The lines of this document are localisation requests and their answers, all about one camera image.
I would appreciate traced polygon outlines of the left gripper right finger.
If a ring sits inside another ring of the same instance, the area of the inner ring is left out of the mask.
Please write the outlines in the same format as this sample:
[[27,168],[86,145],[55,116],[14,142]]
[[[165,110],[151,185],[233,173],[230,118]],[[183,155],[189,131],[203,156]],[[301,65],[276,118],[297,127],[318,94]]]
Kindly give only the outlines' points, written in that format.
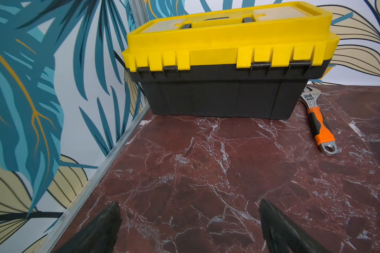
[[328,253],[329,250],[306,233],[272,202],[259,204],[263,237],[271,253]]

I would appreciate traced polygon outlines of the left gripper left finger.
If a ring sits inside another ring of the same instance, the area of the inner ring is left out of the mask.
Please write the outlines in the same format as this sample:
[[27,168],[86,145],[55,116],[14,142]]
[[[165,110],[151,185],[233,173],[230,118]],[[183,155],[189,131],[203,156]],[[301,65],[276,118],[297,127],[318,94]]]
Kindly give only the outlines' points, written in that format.
[[112,202],[57,253],[112,253],[122,224],[120,206]]

